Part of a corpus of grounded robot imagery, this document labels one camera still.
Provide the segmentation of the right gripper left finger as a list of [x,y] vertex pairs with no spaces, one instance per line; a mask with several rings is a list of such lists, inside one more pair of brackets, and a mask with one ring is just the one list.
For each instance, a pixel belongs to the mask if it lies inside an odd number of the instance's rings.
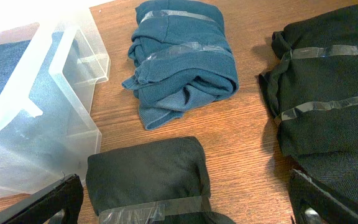
[[83,204],[83,186],[76,174],[48,185],[0,212],[0,224],[76,224]]

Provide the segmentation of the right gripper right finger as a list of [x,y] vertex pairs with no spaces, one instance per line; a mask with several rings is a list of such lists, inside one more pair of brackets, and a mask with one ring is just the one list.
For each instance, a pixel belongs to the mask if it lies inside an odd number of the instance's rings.
[[300,170],[290,171],[288,194],[293,223],[358,224],[357,203]]

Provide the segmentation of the dark blue jeans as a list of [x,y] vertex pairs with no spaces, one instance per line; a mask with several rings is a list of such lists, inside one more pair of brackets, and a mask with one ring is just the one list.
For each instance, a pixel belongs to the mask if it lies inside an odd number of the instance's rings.
[[[81,101],[62,76],[49,73],[62,36],[62,32],[52,34],[52,44],[29,93],[42,114],[32,116],[22,110],[0,131],[0,169],[30,165],[81,174],[86,168],[85,155],[72,145],[74,134],[84,126],[75,109]],[[0,94],[28,44],[24,40],[0,45]]]

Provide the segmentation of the small black taped garment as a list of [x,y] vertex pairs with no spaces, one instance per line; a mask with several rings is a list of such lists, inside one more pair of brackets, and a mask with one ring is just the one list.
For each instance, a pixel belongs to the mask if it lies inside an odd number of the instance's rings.
[[89,156],[86,186],[99,223],[232,223],[211,209],[206,158],[195,137]]

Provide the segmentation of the large black taped garment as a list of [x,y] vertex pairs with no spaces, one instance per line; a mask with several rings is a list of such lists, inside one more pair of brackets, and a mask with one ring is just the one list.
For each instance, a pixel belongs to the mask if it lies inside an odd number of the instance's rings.
[[358,204],[358,5],[287,25],[272,49],[259,82],[282,154]]

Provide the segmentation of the teal taped shirt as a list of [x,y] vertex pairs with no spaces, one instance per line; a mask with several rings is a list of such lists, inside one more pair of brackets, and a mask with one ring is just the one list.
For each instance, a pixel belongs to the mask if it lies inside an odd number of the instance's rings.
[[236,93],[236,63],[216,6],[145,1],[135,11],[138,27],[128,51],[135,71],[122,85],[139,100],[146,130]]

